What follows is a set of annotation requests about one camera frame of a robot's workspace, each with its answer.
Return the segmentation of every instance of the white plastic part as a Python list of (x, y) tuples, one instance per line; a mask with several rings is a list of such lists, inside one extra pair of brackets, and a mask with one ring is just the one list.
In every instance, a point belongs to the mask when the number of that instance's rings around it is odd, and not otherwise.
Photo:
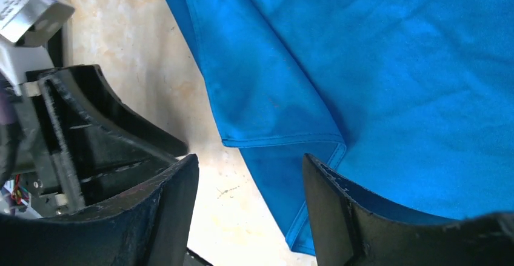
[(55, 195), (55, 203), (58, 207), (63, 207), (68, 204), (68, 197), (63, 193)]
[(66, 0), (0, 0), (0, 36), (11, 45), (44, 45), (72, 16)]
[(27, 82), (27, 71), (55, 68), (44, 47), (14, 47), (0, 41), (0, 71), (11, 83), (17, 95), (20, 85)]

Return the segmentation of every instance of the black cable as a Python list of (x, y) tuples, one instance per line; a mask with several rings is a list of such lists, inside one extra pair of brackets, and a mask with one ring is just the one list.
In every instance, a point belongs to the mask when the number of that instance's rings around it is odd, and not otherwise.
[(22, 130), (14, 106), (4, 88), (0, 89), (0, 188), (11, 178), (15, 167)]

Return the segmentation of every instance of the wire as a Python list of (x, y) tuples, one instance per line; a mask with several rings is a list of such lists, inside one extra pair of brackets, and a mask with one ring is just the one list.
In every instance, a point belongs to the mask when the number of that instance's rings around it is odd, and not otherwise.
[(23, 188), (19, 186), (19, 174), (17, 174), (15, 177), (13, 193), (11, 194), (11, 198), (16, 202), (17, 205), (23, 205), (23, 201), (29, 201), (29, 197), (24, 195), (22, 190)]
[(14, 172), (22, 137), (14, 106), (9, 102), (5, 89), (0, 88), (0, 187), (4, 186)]

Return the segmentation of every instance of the marble surface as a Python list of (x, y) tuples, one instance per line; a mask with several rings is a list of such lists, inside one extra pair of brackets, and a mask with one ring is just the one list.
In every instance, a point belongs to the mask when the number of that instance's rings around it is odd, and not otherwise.
[(68, 64), (100, 64), (134, 111), (200, 160), (189, 247), (216, 266), (316, 265), (291, 253), (238, 150), (225, 148), (203, 78), (164, 0), (70, 0)]

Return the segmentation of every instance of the blue cloth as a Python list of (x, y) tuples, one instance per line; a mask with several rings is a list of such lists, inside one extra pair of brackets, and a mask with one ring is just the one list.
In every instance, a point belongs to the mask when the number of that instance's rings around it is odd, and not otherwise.
[(514, 0), (166, 0), (293, 251), (301, 160), (402, 205), (514, 210)]

